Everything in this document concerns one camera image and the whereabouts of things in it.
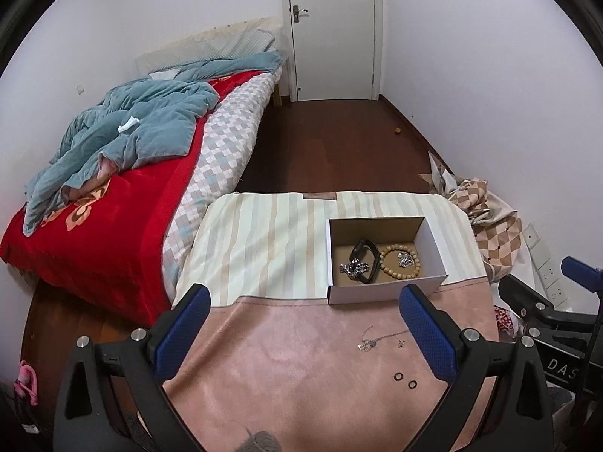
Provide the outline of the striped pink table mat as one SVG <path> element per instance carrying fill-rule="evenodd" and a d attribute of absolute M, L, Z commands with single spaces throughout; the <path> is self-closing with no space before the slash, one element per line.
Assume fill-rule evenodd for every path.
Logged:
<path fill-rule="evenodd" d="M 165 385 L 210 451 L 401 451 L 438 403 L 436 380 L 396 302 L 331 306 L 326 223 L 424 216 L 448 276 L 432 295 L 461 327 L 498 336 L 467 215 L 445 198 L 341 192 L 333 200 L 229 194 L 204 216 L 180 290 L 211 313 Z"/>

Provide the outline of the teal quilted blanket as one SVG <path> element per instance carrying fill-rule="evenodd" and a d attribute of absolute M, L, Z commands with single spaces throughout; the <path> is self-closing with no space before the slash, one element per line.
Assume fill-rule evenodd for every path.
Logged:
<path fill-rule="evenodd" d="M 190 151 L 197 121 L 215 109 L 219 92 L 212 79 L 238 72 L 275 72 L 276 50 L 239 58 L 197 61 L 171 79 L 134 79 L 109 90 L 66 129 L 48 166 L 27 184 L 23 234 L 30 237 L 69 195 L 109 173 L 183 157 Z"/>

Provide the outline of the red bed blanket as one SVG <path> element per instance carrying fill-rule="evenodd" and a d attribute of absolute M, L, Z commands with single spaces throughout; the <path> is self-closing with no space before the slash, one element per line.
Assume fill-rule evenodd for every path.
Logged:
<path fill-rule="evenodd" d="M 221 101 L 259 73 L 240 72 L 211 84 Z M 52 214 L 30 237 L 21 231 L 23 214 L 16 213 L 1 241 L 2 261 L 149 327 L 173 302 L 162 278 L 162 245 L 191 179 L 207 119 L 198 121 L 187 156 L 117 174 Z"/>

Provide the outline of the black smart watch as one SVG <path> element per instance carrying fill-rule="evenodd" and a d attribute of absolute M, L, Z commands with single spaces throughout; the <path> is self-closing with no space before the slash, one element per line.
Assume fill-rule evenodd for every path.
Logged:
<path fill-rule="evenodd" d="M 359 240 L 349 255 L 349 277 L 361 284 L 372 284 L 379 266 L 380 253 L 376 244 L 368 239 Z"/>

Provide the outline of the checkered pastel bed sheet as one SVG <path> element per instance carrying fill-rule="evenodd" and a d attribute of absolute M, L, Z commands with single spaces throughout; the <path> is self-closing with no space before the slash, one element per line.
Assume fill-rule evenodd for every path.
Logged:
<path fill-rule="evenodd" d="M 226 94 L 204 124 L 193 173 L 165 233 L 161 270 L 168 299 L 177 282 L 208 206 L 232 193 L 245 170 L 265 108 L 282 75 L 261 72 Z"/>

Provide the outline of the white door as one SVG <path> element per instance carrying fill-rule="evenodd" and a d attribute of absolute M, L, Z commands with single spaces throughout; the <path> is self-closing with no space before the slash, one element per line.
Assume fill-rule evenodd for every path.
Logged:
<path fill-rule="evenodd" d="M 294 101 L 375 100 L 382 0 L 282 0 Z"/>

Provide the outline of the brown checkered cloth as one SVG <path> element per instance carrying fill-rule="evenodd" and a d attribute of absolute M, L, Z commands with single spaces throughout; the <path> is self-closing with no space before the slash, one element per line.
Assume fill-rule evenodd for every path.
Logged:
<path fill-rule="evenodd" d="M 444 197 L 467 215 L 488 280 L 496 283 L 510 275 L 522 246 L 517 210 L 495 195 L 486 180 L 454 176 L 431 152 L 428 159 L 430 173 L 419 177 L 430 193 Z"/>

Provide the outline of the white red printed bag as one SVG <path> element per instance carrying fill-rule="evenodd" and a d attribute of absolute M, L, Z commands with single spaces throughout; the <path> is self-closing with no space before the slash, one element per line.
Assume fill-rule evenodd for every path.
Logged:
<path fill-rule="evenodd" d="M 515 341 L 521 336 L 521 320 L 512 310 L 496 306 L 495 317 L 501 338 Z"/>

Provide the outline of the black fluffy seat cover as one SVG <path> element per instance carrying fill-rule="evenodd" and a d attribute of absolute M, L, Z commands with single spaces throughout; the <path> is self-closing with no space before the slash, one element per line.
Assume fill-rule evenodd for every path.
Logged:
<path fill-rule="evenodd" d="M 547 391 L 550 398 L 551 411 L 553 414 L 559 411 L 566 404 L 573 402 L 574 396 L 568 390 L 557 386 L 549 386 Z"/>

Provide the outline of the pink slipper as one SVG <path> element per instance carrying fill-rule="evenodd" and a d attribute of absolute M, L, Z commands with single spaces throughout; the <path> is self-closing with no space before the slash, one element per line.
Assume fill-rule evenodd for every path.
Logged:
<path fill-rule="evenodd" d="M 31 406 L 38 405 L 37 373 L 26 360 L 20 361 L 18 375 L 12 386 L 14 393 L 20 397 L 21 400 L 26 401 Z"/>

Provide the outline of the white pillow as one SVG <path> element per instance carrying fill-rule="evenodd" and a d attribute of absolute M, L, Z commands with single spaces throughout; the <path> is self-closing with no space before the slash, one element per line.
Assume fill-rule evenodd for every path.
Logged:
<path fill-rule="evenodd" d="M 233 59 L 277 51 L 287 59 L 291 46 L 278 17 L 260 17 L 213 27 L 201 33 L 173 41 L 135 59 L 138 72 L 151 72 L 185 66 L 196 61 Z"/>

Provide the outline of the white wall socket strip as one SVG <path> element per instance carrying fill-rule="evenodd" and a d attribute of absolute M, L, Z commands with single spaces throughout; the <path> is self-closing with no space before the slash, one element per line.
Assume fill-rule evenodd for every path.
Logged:
<path fill-rule="evenodd" d="M 530 251 L 531 263 L 537 274 L 537 280 L 540 282 L 546 298 L 555 309 L 570 310 L 571 306 L 563 287 L 560 268 L 554 263 L 546 243 L 531 223 L 524 228 L 523 238 Z"/>

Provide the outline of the white cardboard box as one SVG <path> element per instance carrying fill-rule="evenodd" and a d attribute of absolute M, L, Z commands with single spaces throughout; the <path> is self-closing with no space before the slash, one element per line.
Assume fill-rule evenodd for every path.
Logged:
<path fill-rule="evenodd" d="M 374 242 L 380 253 L 377 277 L 368 285 L 349 277 L 349 255 L 361 239 Z M 409 284 L 430 295 L 448 276 L 424 216 L 330 219 L 326 242 L 331 305 L 393 301 Z"/>

